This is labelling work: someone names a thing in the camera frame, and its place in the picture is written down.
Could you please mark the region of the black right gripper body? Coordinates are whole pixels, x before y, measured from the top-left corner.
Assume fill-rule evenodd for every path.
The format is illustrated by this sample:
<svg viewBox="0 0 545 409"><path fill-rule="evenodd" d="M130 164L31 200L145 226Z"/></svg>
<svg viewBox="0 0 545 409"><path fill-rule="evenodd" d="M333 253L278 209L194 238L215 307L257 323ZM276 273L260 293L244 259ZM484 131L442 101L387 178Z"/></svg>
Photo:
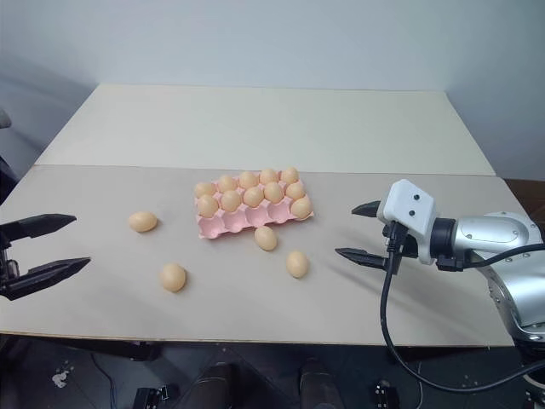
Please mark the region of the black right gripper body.
<svg viewBox="0 0 545 409"><path fill-rule="evenodd" d="M418 244L405 225L400 222L388 222L382 230L382 235L387 239L387 253L418 258Z"/></svg>

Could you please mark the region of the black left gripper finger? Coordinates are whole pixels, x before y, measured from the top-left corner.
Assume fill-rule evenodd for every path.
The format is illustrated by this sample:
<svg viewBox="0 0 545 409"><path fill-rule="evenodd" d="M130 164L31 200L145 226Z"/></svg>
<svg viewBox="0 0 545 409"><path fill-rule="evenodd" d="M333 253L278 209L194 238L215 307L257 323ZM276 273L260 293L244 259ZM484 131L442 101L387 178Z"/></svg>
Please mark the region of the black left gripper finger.
<svg viewBox="0 0 545 409"><path fill-rule="evenodd" d="M1 225L1 246L11 246L13 241L36 238L56 232L77 218L64 214L42 214Z"/></svg>
<svg viewBox="0 0 545 409"><path fill-rule="evenodd" d="M1 284L1 296L10 301L47 289L77 274L91 261L90 257L59 260L32 268L27 274Z"/></svg>

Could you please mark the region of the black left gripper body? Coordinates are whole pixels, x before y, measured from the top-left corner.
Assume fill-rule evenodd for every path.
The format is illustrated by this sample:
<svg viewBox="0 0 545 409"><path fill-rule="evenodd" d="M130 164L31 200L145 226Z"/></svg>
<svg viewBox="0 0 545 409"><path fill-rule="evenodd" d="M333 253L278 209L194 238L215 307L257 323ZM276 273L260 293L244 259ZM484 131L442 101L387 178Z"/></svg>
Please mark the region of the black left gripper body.
<svg viewBox="0 0 545 409"><path fill-rule="evenodd" d="M13 284L19 277L19 265L15 260L8 258L7 249L10 243L1 239L1 290L6 291L9 284Z"/></svg>

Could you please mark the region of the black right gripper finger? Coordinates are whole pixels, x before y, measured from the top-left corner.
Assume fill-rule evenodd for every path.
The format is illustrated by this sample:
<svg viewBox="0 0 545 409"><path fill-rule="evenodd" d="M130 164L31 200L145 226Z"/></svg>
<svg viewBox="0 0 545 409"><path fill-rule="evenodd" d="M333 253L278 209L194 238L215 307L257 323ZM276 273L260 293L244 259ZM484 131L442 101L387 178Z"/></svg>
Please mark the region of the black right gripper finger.
<svg viewBox="0 0 545 409"><path fill-rule="evenodd" d="M335 252L360 266L388 270L389 259L384 256L370 254L367 251L353 248L336 248Z"/></svg>
<svg viewBox="0 0 545 409"><path fill-rule="evenodd" d="M365 203L365 204L360 204L360 205L354 207L351 210L351 213L353 215L357 215L357 216L365 216L365 217L376 218L377 217L377 212L378 212L379 207L380 207L380 204L381 204L380 200L375 200L375 201L371 201L371 202L368 202L368 203Z"/></svg>

